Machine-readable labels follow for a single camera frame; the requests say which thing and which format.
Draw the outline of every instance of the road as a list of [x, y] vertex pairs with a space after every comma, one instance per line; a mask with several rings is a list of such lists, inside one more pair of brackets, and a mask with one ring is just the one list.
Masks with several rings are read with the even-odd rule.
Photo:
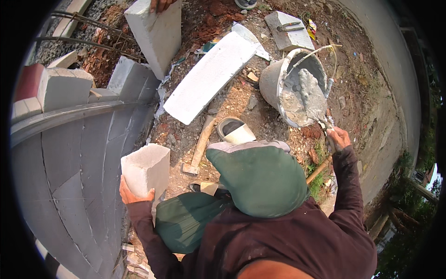
[[[410, 52], [387, 4], [381, 0], [339, 2], [365, 29], [394, 96], [392, 101], [380, 100], [378, 109], [371, 114], [371, 120], [377, 120], [376, 128], [365, 149], [357, 154], [365, 166], [360, 181], [364, 204], [368, 204], [387, 181], [402, 148], [416, 158], [421, 127], [420, 94]], [[326, 214], [333, 211], [334, 202], [329, 199], [321, 205]]]

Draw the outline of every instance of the metal bar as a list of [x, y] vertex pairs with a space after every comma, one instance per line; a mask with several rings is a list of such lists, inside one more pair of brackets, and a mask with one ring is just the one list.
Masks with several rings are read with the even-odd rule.
[[83, 22], [83, 23], [89, 23], [89, 24], [91, 24], [93, 26], [96, 26], [96, 27], [99, 27], [99, 28], [102, 28], [102, 29], [106, 29], [108, 31], [112, 31], [112, 32], [114, 32], [116, 34], [122, 34], [122, 37], [125, 37], [125, 38], [133, 41], [134, 43], [136, 43], [135, 38], [128, 36], [127, 34], [122, 32], [122, 30], [113, 28], [113, 27], [108, 26], [108, 25], [106, 25], [104, 23], [101, 23], [99, 21], [95, 21], [93, 19], [90, 19], [88, 17], [84, 17], [84, 16], [79, 15], [79, 14], [73, 14], [73, 13], [70, 13], [70, 12], [63, 12], [63, 11], [54, 11], [51, 15], [54, 16], [54, 17], [70, 18], [70, 19], [74, 19], [74, 20], [77, 20], [77, 21], [80, 21], [80, 22]]
[[81, 44], [87, 44], [87, 45], [102, 47], [103, 49], [106, 49], [106, 50], [117, 51], [117, 52], [121, 53], [122, 55], [128, 56], [128, 57], [130, 57], [132, 59], [135, 59], [135, 60], [143, 59], [143, 60], [147, 61], [145, 59], [145, 57], [143, 57], [143, 56], [133, 56], [133, 55], [131, 55], [131, 54], [125, 52], [125, 51], [122, 51], [122, 50], [119, 50], [119, 49], [113, 49], [111, 46], [101, 45], [101, 44], [98, 44], [98, 43], [95, 43], [95, 42], [87, 42], [87, 41], [80, 40], [80, 39], [66, 38], [66, 37], [61, 37], [61, 38], [59, 38], [59, 37], [37, 37], [36, 38], [36, 41], [38, 41], [38, 42], [39, 41], [45, 41], [45, 40], [48, 40], [48, 41], [77, 42], [77, 43], [81, 43]]
[[145, 104], [144, 102], [123, 101], [102, 102], [63, 108], [35, 115], [11, 126], [11, 148], [38, 133], [71, 121]]

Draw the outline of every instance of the sleeve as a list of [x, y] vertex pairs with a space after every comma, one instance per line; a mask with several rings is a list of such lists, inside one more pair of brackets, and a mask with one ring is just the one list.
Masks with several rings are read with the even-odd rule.
[[156, 279], [182, 278], [181, 263], [153, 228], [152, 202], [139, 201], [127, 204], [127, 208]]
[[338, 181], [338, 193], [332, 221], [346, 226], [354, 224], [363, 229], [363, 198], [359, 185], [359, 174], [353, 146], [333, 154], [333, 168]]

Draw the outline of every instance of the green cloth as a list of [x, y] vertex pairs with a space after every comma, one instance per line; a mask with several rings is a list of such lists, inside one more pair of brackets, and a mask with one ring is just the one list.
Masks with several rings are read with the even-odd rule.
[[159, 203], [155, 230], [173, 253], [188, 254], [199, 247], [206, 224], [227, 206], [253, 217], [275, 218], [310, 196], [304, 171], [284, 142], [219, 142], [208, 146], [206, 157], [232, 200], [198, 192]]
[[263, 146], [230, 153], [208, 148], [206, 157], [221, 174], [220, 183], [231, 193], [234, 205], [247, 215], [280, 217], [310, 196], [301, 165], [281, 148]]
[[192, 253], [200, 246], [206, 224], [232, 204], [206, 193], [181, 194], [157, 205], [155, 230], [173, 253]]

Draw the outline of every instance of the gray block wall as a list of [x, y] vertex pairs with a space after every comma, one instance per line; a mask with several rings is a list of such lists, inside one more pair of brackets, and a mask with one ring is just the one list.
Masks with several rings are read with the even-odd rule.
[[[143, 85], [124, 90], [141, 91]], [[140, 95], [134, 95], [137, 101]], [[86, 117], [43, 131], [12, 149], [15, 186], [28, 226], [79, 278], [122, 276], [122, 263], [114, 269], [124, 215], [120, 158], [134, 149], [153, 113], [153, 105], [141, 104]]]

